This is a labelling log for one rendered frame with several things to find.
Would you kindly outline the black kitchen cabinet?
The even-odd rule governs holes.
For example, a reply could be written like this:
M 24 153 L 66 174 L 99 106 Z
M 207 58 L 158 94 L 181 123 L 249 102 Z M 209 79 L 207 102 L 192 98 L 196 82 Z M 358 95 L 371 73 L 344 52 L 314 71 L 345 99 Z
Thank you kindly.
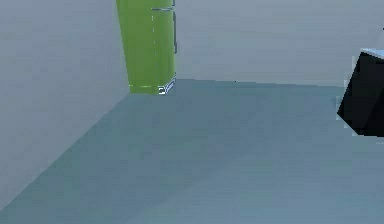
M 384 49 L 361 50 L 337 114 L 358 135 L 384 137 Z

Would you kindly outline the green fridge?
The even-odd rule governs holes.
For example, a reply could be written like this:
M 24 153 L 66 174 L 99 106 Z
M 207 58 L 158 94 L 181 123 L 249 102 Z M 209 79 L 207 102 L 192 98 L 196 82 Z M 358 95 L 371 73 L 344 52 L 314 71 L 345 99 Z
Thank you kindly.
M 175 2 L 116 0 L 131 93 L 166 95 L 175 85 Z

